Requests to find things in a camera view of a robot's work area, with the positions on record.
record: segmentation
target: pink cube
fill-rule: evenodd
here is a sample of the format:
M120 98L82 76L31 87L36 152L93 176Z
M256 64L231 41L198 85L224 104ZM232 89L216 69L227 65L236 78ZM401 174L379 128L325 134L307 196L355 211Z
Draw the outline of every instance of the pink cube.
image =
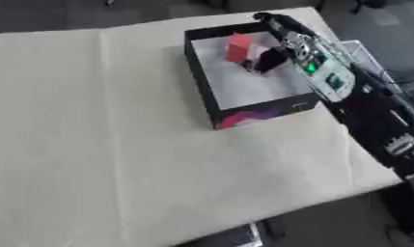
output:
M226 60L242 64L247 59L250 48L250 36L233 34L228 38Z

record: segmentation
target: table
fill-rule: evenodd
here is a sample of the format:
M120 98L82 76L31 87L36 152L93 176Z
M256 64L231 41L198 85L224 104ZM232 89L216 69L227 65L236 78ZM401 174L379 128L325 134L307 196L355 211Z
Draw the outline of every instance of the table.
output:
M182 32L250 16L0 35L0 247L169 246L398 183L321 105L210 129Z

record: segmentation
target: open box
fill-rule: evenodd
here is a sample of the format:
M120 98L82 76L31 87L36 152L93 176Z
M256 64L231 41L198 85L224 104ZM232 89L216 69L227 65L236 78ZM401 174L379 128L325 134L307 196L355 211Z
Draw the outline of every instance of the open box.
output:
M258 74L226 61L227 38L234 33L249 34L252 47L278 45L260 23L185 32L185 56L214 128L247 124L315 107L318 96L290 62L267 74Z

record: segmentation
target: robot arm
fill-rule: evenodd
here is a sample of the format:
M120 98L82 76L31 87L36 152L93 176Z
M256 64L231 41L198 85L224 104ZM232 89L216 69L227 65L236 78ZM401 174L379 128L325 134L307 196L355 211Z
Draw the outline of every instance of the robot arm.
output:
M346 52L283 14L257 13L323 103L354 139L402 179L414 177L414 105Z

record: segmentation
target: floor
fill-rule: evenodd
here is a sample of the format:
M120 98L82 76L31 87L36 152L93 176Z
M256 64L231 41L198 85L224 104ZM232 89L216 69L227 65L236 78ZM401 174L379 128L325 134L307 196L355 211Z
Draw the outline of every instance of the floor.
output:
M222 14L195 0L0 0L0 33L103 28L194 15ZM289 6L295 2L288 0ZM282 1L280 7L286 7ZM414 1L390 0L382 10L351 14L350 0L330 0L323 17L342 40L360 40L387 69L414 69ZM414 83L405 86L414 93ZM313 206L272 219L286 236L273 246L391 246L394 224L376 194Z

